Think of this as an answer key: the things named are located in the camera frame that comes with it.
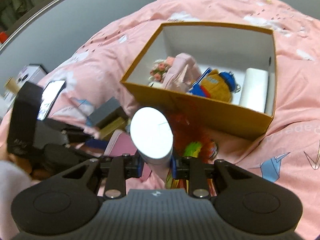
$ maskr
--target cardboard box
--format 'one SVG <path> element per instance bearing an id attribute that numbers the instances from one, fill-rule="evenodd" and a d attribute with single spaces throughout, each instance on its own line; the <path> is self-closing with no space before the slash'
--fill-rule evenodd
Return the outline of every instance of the cardboard box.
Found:
<path id="1" fill-rule="evenodd" d="M 241 92 L 231 103 L 148 87 L 153 62 L 192 55 L 202 72 L 208 67 L 232 71 L 243 85 L 247 68 L 268 71 L 264 113 L 239 106 Z M 276 101 L 276 53 L 273 31 L 249 25 L 216 22 L 163 23 L 152 35 L 121 79 L 142 106 L 180 111 L 202 125 L 254 140 L 264 134 L 274 117 Z"/>
<path id="2" fill-rule="evenodd" d="M 16 82 L 18 86 L 21 88 L 27 81 L 37 84 L 41 79 L 43 79 L 47 75 L 47 72 L 44 70 L 43 66 L 30 64 L 28 66 L 23 67 L 23 69 L 19 72 Z M 7 90 L 4 94 L 4 100 L 9 105 L 9 109 L 13 107 L 15 94 Z"/>

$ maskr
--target pink sleeve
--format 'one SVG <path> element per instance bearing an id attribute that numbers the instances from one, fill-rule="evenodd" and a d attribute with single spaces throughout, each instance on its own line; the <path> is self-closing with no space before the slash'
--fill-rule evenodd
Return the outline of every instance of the pink sleeve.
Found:
<path id="1" fill-rule="evenodd" d="M 11 216 L 11 203 L 17 194 L 31 186 L 31 178 L 7 161 L 0 161 L 0 178 L 0 238 L 10 240 L 19 232 Z"/>

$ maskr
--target phone screen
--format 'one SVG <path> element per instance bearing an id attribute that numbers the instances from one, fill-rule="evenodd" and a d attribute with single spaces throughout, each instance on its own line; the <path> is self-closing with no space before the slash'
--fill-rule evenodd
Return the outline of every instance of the phone screen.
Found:
<path id="1" fill-rule="evenodd" d="M 44 120 L 49 114 L 60 92 L 65 88 L 65 80 L 51 81 L 43 91 L 38 120 Z"/>

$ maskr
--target pink comforter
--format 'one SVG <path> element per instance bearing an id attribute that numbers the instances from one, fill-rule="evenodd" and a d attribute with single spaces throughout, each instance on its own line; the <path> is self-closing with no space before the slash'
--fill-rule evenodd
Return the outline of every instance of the pink comforter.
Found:
<path id="1" fill-rule="evenodd" d="M 315 239 L 320 234 L 320 21 L 279 0 L 158 0 L 112 22 L 41 81 L 46 85 L 51 80 L 67 80 L 52 117 L 84 126 L 87 116 L 111 96 L 132 115 L 137 105 L 119 80 L 152 33 L 167 20 L 233 22 L 275 30 L 279 67 L 276 114 L 266 135 L 252 143 L 208 132 L 219 143 L 217 158 L 297 194 L 304 211 L 296 232 L 304 239 Z M 1 124 L 0 145 L 6 140 L 8 123 L 7 116 Z M 0 184 L 0 190 L 10 191 L 9 182 L 5 184 Z M 143 183 L 133 180 L 127 187 L 163 184 L 152 175 Z M 17 194 L 11 192 L 5 201 Z M 0 237 L 4 239 L 3 222 Z"/>

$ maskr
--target pink fabric bag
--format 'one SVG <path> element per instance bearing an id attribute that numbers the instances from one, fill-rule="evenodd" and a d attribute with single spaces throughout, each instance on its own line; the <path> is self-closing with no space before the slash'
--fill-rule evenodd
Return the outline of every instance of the pink fabric bag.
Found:
<path id="1" fill-rule="evenodd" d="M 180 53 L 175 57 L 172 67 L 168 70 L 162 87 L 186 93 L 200 76 L 201 73 L 194 57 Z"/>

